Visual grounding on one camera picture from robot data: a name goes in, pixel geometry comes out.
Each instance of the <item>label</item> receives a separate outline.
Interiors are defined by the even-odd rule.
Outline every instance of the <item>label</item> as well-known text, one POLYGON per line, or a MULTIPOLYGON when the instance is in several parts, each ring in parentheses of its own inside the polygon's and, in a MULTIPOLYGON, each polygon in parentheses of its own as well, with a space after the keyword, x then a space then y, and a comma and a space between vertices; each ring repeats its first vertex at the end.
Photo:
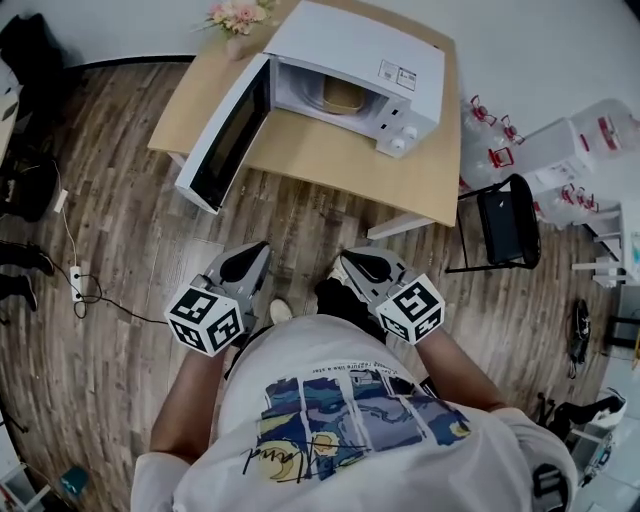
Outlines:
POLYGON ((411 71, 400 68, 400 72, 398 73, 398 85, 402 87, 406 87, 412 91, 416 90, 416 74, 411 71))
POLYGON ((397 82, 398 73, 400 73, 400 66, 391 64, 391 62, 387 62, 386 60, 383 60, 380 63, 380 71, 378 71, 378 76, 384 78, 385 80, 389 80, 390 82, 397 82))

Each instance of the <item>white cable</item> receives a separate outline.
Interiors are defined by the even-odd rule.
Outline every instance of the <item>white cable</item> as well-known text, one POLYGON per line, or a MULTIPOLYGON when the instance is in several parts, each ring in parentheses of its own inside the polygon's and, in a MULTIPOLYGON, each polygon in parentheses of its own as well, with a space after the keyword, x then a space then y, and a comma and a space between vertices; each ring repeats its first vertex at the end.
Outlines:
MULTIPOLYGON (((58 173, 58 197, 62 195, 62 178, 60 177, 60 171, 58 170, 58 164, 55 160, 51 159, 53 162, 53 166, 56 168, 56 172, 58 173)), ((69 224, 67 224, 67 214, 64 211, 64 206, 60 210, 62 212, 62 220, 64 220, 64 227, 67 230, 67 235, 69 236, 69 240, 71 240, 71 246, 73 247, 73 266, 78 266, 78 253, 76 252, 76 243, 71 236, 71 231, 69 231, 69 224)))

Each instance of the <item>black and white marker cube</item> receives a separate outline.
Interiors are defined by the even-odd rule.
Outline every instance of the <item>black and white marker cube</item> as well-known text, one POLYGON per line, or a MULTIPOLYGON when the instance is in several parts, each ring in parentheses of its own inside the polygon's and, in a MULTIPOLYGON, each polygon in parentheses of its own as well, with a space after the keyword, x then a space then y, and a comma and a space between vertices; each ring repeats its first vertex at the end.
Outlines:
POLYGON ((444 300, 421 274, 376 308, 383 329, 415 345, 444 322, 444 300))
POLYGON ((189 284, 174 294, 164 316, 176 340, 209 356, 243 332, 237 301, 189 284))

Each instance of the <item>black shoe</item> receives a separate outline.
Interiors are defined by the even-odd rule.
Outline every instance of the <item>black shoe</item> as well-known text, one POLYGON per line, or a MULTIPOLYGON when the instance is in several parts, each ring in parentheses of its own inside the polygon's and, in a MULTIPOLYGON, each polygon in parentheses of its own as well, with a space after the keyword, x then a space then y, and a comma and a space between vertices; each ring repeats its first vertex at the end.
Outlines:
POLYGON ((33 293, 33 288, 31 287, 31 279, 29 279, 29 276, 20 276, 17 279, 19 279, 20 281, 18 284, 18 293, 26 299, 29 307, 31 308, 31 311, 37 311, 38 299, 36 299, 36 294, 33 293))
POLYGON ((31 268, 35 267, 48 276, 52 276, 55 273, 51 258, 38 245, 29 243, 27 244, 27 249, 31 251, 31 268))

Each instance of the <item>white wall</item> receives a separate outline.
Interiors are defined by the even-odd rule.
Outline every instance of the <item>white wall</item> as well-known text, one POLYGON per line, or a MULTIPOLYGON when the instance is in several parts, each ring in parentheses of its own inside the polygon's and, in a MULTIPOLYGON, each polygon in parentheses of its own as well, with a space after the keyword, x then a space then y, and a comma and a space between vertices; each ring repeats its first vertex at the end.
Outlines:
MULTIPOLYGON (((194 54, 193 32, 214 0, 4 0, 0 26, 42 12, 70 63, 194 54)), ((640 116, 640 22, 622 0, 367 0, 456 41, 462 91, 480 94, 520 133, 607 97, 640 116)), ((637 156, 588 188, 603 199, 640 194, 637 156)))

